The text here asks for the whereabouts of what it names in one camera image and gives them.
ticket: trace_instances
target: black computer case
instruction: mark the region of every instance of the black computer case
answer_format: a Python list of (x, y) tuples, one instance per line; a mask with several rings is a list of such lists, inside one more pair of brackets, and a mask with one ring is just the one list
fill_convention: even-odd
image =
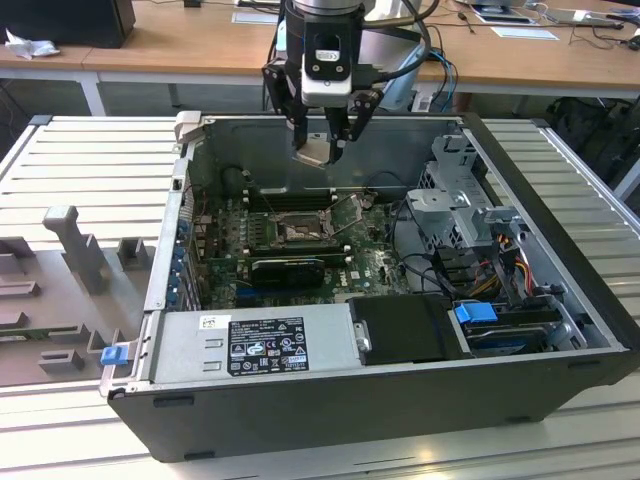
[(0, 27), (29, 40), (120, 48), (135, 23), (131, 0), (4, 0)]

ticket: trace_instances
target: motherboard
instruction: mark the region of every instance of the motherboard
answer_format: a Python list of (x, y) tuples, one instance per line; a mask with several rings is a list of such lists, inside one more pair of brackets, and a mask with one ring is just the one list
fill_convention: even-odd
[(332, 195), (326, 205), (283, 202), (282, 196), (258, 200), (227, 199), (200, 219), (208, 308), (342, 303), (409, 292), (389, 249), (388, 205), (362, 193)]

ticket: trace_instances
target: wooden desk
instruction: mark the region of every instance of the wooden desk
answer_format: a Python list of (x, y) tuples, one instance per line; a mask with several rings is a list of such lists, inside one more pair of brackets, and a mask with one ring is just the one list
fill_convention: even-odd
[[(549, 0), (548, 4), (552, 8), (579, 4), (580, 8), (601, 11), (612, 6), (599, 0)], [(135, 8), (136, 29), (125, 47), (93, 49), (83, 61), (85, 69), (260, 75), (273, 26), (233, 24), (234, 9), (230, 6), (204, 5), (198, 10), (184, 9), (180, 3), (136, 2)], [(450, 0), (442, 2), (429, 23), (464, 25), (445, 8), (463, 9), (472, 23), (479, 23), (467, 7)], [(475, 35), (459, 26), (439, 28), (447, 55), (458, 67), (461, 87), (559, 86), (635, 92), (640, 85), (640, 53), (623, 47), (598, 50), (584, 41), (569, 45), (571, 28), (549, 28), (559, 41), (500, 38), (486, 26), (476, 26)], [(596, 40), (590, 29), (577, 30), (579, 35)], [(633, 30), (629, 25), (623, 32), (614, 31), (613, 36), (630, 38)], [(611, 35), (610, 30), (600, 32)], [(442, 68), (437, 64), (425, 64), (418, 76), (419, 81), (441, 79)]]
[[(600, 0), (547, 3), (551, 8), (573, 6), (603, 12), (615, 6)], [(231, 23), (234, 11), (251, 10), (213, 4), (184, 9), (181, 2), (146, 1), (134, 1), (134, 7), (136, 26), (123, 48), (63, 46), (61, 56), (31, 62), (2, 51), (0, 77), (78, 81), (94, 115), (105, 114), (100, 82), (261, 84), (260, 68), (274, 26)], [(475, 35), (455, 11), (451, 12), (459, 9), (475, 25)], [(584, 41), (569, 45), (571, 28), (548, 26), (559, 41), (500, 38), (491, 28), (476, 25), (480, 22), (469, 9), (453, 0), (442, 0), (429, 23), (439, 26), (447, 57), (458, 68), (459, 92), (613, 98), (640, 94), (639, 52), (618, 46), (599, 50)], [(620, 32), (600, 32), (625, 39), (634, 30), (628, 25)], [(576, 33), (598, 41), (590, 29), (579, 28)], [(437, 44), (435, 35), (432, 41)], [(427, 63), (418, 74), (418, 89), (423, 93), (433, 91), (442, 78), (442, 67)]]
[(82, 70), (82, 61), (91, 47), (65, 46), (59, 55), (38, 57), (33, 60), (16, 57), (7, 48), (0, 48), (0, 68), (34, 68), (53, 70)]

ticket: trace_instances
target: blue tab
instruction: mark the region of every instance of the blue tab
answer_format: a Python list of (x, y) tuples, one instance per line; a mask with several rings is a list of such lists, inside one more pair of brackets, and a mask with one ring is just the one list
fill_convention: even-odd
[(458, 322), (495, 322), (498, 320), (496, 312), (490, 303), (463, 303), (455, 309)]
[(126, 365), (129, 347), (126, 345), (116, 345), (102, 349), (100, 363), (102, 365)]

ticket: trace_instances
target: warning label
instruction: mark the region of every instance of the warning label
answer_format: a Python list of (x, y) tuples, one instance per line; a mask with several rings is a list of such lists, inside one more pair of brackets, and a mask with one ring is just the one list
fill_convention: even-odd
[(229, 322), (230, 375), (309, 370), (302, 317)]

